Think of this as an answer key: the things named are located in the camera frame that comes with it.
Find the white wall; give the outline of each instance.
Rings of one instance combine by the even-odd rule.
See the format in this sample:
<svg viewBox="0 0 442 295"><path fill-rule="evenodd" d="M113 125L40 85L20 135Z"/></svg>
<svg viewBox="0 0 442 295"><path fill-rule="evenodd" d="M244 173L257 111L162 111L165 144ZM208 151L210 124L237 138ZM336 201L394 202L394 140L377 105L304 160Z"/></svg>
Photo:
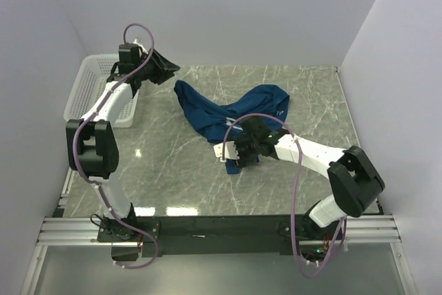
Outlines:
<svg viewBox="0 0 442 295"><path fill-rule="evenodd" d="M421 294L442 294L442 0L376 0L341 79Z"/></svg>
<svg viewBox="0 0 442 295"><path fill-rule="evenodd" d="M61 0L90 54L152 28L178 64L341 65L374 0Z"/></svg>
<svg viewBox="0 0 442 295"><path fill-rule="evenodd" d="M63 110L86 56L57 0L0 0L0 293L18 294L67 171Z"/></svg>

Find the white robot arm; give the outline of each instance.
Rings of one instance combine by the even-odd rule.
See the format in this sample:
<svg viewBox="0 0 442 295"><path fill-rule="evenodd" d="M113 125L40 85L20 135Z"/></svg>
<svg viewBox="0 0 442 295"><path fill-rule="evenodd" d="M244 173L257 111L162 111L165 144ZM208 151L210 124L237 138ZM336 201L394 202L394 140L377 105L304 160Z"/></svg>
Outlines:
<svg viewBox="0 0 442 295"><path fill-rule="evenodd" d="M122 76L139 67L146 57L145 49L139 44L120 45L119 62L113 66L102 96L81 119L69 120L66 124L69 165L73 170L77 170L73 155L74 135L81 123L92 117L81 130L77 142L77 157L86 177L90 181L100 183L93 186L104 208L104 216L109 219L114 217L106 208L104 197L108 201L107 205L112 207L113 213L120 219L128 218L133 210L132 204L124 195L117 172L119 154L112 129L118 115L138 92L143 81L150 80L155 84L161 84L180 69L153 50L150 60L147 60L143 68L139 68L125 83L118 82ZM106 98L106 103L99 108Z"/></svg>
<svg viewBox="0 0 442 295"><path fill-rule="evenodd" d="M286 130L271 133L259 117L242 123L244 134L226 143L227 159L238 168L259 154L278 160L298 162L299 151ZM324 228L347 215L359 217L385 188L380 175L364 151L352 146L339 149L296 137L302 148L302 165L330 180L333 194L316 203L307 213L318 227ZM222 160L222 143L213 147Z"/></svg>

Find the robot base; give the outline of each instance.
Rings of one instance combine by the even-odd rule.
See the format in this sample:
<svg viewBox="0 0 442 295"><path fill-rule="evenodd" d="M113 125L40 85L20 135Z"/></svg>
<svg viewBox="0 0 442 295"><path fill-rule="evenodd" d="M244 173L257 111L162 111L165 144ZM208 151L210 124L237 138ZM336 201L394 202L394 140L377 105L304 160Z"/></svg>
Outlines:
<svg viewBox="0 0 442 295"><path fill-rule="evenodd" d="M145 232L151 234L155 239L158 239L158 231L160 230L160 222L154 218L140 218L135 215L135 210L131 204L131 209L126 218L122 221L131 226L143 229ZM140 235L124 226L122 226L115 219L104 218L100 223L97 242L152 242L147 237L140 237Z"/></svg>
<svg viewBox="0 0 442 295"><path fill-rule="evenodd" d="M296 240L323 241L335 232L338 221L323 229L311 227L305 215L296 216ZM272 216L179 216L137 217L137 226L158 239L160 254L245 254L276 252L292 255L290 215ZM139 235L128 240L99 232L98 242L137 242ZM319 248L320 245L301 245L302 251ZM137 247L114 246L112 256L118 261L134 261L138 256L152 257L155 245L146 237L142 239L142 253Z"/></svg>

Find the blue cloth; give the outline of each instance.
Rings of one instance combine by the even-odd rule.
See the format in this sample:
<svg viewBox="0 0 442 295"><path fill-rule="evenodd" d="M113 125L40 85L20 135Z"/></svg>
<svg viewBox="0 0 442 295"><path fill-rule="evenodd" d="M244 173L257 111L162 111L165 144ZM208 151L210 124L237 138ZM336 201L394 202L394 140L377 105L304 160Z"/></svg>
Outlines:
<svg viewBox="0 0 442 295"><path fill-rule="evenodd" d="M184 116L193 129L207 139L207 142L221 143L230 124L239 117L249 113L265 113L285 121L289 108L290 96L274 84L261 84L242 96L237 102L229 105L217 105L199 94L192 86L177 80L174 88ZM262 121L274 131L281 125L263 118ZM240 129L233 129L231 136L241 134ZM232 162L226 164L227 173L239 173Z"/></svg>

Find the tabletop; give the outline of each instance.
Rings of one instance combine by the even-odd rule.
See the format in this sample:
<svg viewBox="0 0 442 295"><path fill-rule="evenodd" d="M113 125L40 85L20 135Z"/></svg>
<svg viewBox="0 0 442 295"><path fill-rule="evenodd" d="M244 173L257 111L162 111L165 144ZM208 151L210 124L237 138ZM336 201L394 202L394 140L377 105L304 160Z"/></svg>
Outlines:
<svg viewBox="0 0 442 295"><path fill-rule="evenodd" d="M358 145L334 66L189 66L156 86L145 82L133 124L114 129L119 179L139 216L290 213L296 164L272 158L228 175L211 144L187 122L173 91L182 79L216 104L230 104L259 84L290 95L286 123L308 140ZM296 213L332 193L328 179L302 168ZM70 180L65 217L99 213L99 200L77 174ZM366 213L378 213L374 203Z"/></svg>

